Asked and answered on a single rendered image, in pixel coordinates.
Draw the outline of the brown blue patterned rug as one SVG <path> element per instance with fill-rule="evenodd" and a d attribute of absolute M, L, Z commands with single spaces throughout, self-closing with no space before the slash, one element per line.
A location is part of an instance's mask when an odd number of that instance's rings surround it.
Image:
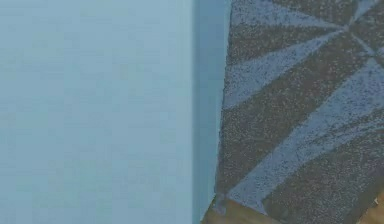
<path fill-rule="evenodd" d="M 384 0 L 232 0 L 215 210 L 360 224 L 384 191 Z"/>

